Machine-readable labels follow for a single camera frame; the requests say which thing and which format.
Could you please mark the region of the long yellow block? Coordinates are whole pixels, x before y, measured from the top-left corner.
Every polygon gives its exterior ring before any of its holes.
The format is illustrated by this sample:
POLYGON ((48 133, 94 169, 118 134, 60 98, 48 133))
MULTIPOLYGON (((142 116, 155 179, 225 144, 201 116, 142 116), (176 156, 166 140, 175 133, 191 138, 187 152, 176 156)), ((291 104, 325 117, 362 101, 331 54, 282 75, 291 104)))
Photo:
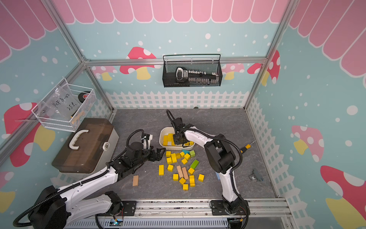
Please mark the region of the long yellow block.
POLYGON ((168 146, 168 135, 164 135, 163 137, 163 146, 168 146))

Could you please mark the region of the yellow plank block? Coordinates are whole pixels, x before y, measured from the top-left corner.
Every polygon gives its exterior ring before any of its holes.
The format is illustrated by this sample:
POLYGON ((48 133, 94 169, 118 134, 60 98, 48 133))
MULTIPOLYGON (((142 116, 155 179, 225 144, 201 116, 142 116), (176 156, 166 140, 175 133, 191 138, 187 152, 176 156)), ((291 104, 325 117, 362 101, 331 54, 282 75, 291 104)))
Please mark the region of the yellow plank block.
POLYGON ((173 142, 173 133, 168 134, 168 142, 173 142))

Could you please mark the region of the small yellow cube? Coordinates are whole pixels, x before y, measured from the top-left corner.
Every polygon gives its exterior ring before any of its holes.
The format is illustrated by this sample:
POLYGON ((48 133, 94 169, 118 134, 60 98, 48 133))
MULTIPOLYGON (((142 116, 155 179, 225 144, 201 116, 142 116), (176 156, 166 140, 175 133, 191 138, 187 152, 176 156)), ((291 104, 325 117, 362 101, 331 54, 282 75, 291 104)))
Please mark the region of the small yellow cube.
POLYGON ((193 146, 194 142, 190 141, 184 144, 185 147, 193 146))

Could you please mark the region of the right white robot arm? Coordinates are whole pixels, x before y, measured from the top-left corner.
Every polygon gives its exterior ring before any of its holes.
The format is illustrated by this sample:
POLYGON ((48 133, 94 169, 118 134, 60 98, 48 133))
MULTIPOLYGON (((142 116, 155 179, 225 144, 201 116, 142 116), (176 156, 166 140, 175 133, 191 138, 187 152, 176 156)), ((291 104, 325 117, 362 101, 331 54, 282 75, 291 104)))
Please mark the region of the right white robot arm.
POLYGON ((248 202, 240 195, 234 177, 234 171, 243 161, 243 152, 224 135, 210 135, 197 129, 192 124, 184 124, 182 118, 175 118, 170 110, 167 116, 174 128, 173 140, 176 145, 184 145, 190 141, 205 149, 211 168, 219 174, 222 185, 223 207, 230 215, 242 211, 244 218, 228 223, 230 229, 244 229, 249 221, 248 202))

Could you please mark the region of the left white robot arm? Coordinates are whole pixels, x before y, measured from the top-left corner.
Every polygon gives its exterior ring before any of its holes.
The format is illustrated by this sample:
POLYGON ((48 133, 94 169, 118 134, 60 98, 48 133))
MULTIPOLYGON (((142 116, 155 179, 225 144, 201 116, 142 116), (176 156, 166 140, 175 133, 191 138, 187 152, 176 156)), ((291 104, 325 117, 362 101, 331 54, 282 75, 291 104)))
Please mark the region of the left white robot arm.
POLYGON ((151 146, 152 135, 138 129, 128 136, 122 153, 93 175, 68 186, 45 188, 35 204, 13 221, 17 228, 63 229, 83 218, 98 214, 120 214, 124 205, 119 196, 109 191, 97 198, 91 194, 134 174, 146 161, 160 161, 166 148, 151 146))

